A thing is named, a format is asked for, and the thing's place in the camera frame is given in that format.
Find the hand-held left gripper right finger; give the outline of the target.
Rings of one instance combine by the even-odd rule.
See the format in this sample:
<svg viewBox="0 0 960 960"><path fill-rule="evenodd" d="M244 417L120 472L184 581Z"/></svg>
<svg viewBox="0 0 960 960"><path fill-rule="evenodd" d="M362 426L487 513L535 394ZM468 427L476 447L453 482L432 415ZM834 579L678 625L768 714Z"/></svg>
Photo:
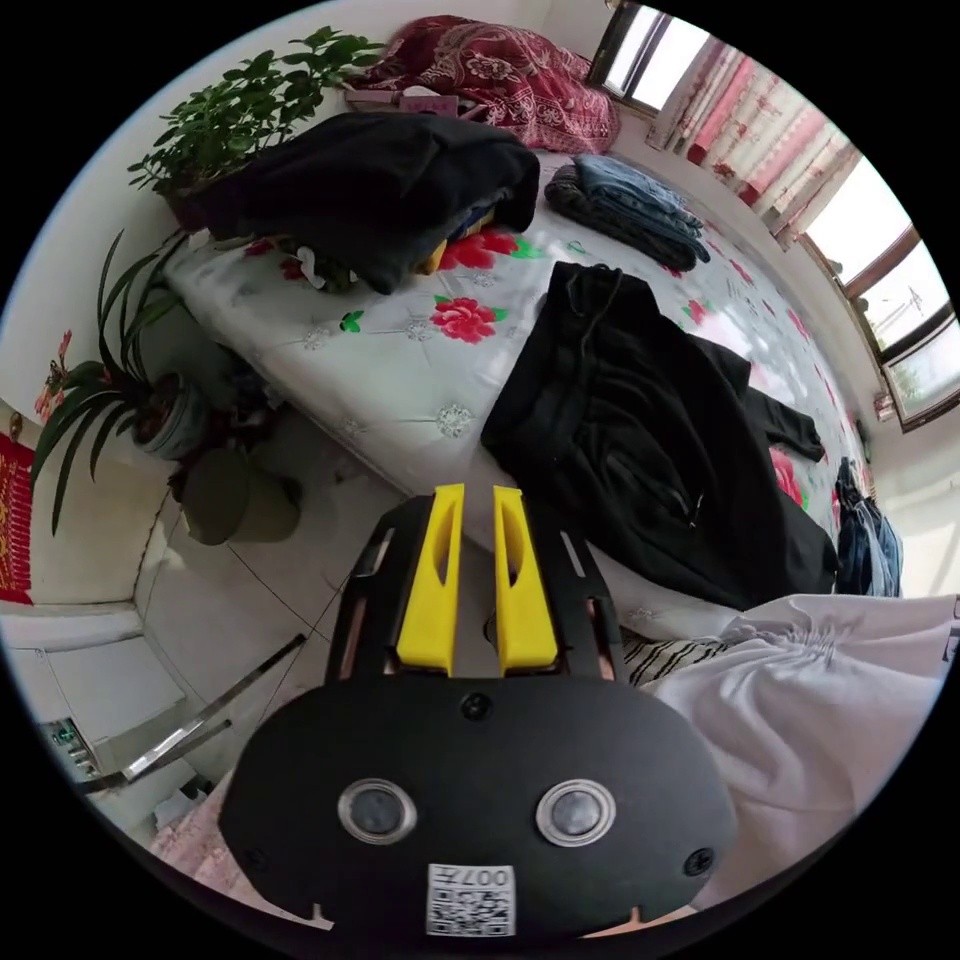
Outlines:
<svg viewBox="0 0 960 960"><path fill-rule="evenodd" d="M551 670L558 643L522 492L493 488L495 628L503 674Z"/></svg>

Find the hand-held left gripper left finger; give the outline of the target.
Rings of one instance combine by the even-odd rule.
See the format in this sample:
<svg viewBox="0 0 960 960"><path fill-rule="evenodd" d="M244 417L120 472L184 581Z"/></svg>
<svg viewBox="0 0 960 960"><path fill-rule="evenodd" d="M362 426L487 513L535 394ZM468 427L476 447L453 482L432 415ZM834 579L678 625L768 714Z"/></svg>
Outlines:
<svg viewBox="0 0 960 960"><path fill-rule="evenodd" d="M465 485L435 488L396 644L405 668L453 671Z"/></svg>

